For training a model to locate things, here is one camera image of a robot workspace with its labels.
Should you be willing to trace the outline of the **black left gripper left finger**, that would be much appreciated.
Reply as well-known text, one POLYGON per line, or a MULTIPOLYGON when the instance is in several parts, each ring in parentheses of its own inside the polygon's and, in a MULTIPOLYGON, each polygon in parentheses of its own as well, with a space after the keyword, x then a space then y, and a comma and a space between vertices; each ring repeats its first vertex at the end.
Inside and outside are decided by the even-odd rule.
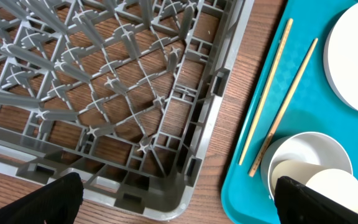
POLYGON ((71 172, 0 208, 0 223, 72 224, 82 203, 83 183, 71 172))

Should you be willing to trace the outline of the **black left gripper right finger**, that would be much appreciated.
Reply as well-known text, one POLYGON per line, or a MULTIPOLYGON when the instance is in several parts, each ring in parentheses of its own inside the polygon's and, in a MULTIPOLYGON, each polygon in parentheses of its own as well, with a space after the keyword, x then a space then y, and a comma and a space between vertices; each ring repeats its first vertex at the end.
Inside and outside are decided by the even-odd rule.
POLYGON ((358 224, 358 214, 283 176, 275 188, 274 203, 281 224, 358 224))

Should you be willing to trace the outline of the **white paper cup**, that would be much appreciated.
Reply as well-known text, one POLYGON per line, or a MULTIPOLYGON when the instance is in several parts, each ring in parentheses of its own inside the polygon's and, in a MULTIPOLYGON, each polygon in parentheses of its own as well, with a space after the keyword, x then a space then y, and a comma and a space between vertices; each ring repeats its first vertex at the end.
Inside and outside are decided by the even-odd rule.
POLYGON ((284 176, 358 214, 358 180, 353 176, 348 160, 323 165, 294 159, 282 161, 270 175, 273 194, 277 191, 278 179, 284 176))

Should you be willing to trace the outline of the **grey bowl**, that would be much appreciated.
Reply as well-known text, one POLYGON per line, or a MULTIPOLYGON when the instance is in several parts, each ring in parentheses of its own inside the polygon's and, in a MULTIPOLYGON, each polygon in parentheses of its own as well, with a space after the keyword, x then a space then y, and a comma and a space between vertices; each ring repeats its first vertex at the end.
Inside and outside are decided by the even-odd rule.
POLYGON ((260 163, 260 175, 271 197, 274 168, 285 160, 296 160, 353 173, 350 157, 343 146, 331 136, 319 132, 303 132, 280 138, 267 148, 260 163))

